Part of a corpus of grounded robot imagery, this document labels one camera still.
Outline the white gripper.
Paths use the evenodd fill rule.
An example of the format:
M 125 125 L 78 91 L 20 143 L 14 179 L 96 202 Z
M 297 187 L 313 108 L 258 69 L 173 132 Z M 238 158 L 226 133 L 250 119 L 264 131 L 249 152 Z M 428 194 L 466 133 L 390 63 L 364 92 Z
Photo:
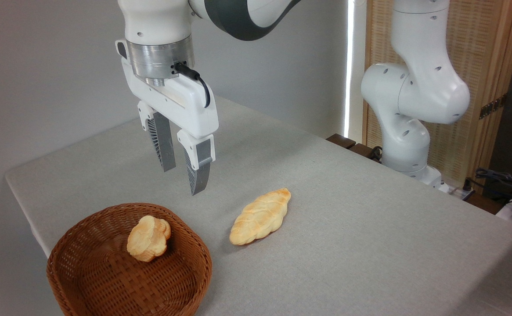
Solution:
M 136 97 L 142 128 L 148 132 L 164 172 L 176 167 L 170 122 L 182 128 L 177 133 L 184 148 L 191 194 L 205 190 L 210 164 L 214 162 L 212 133 L 219 128 L 216 99 L 211 88 L 179 74 L 165 79 L 164 86 L 152 86 L 132 70 L 130 56 L 122 58 L 128 86 Z

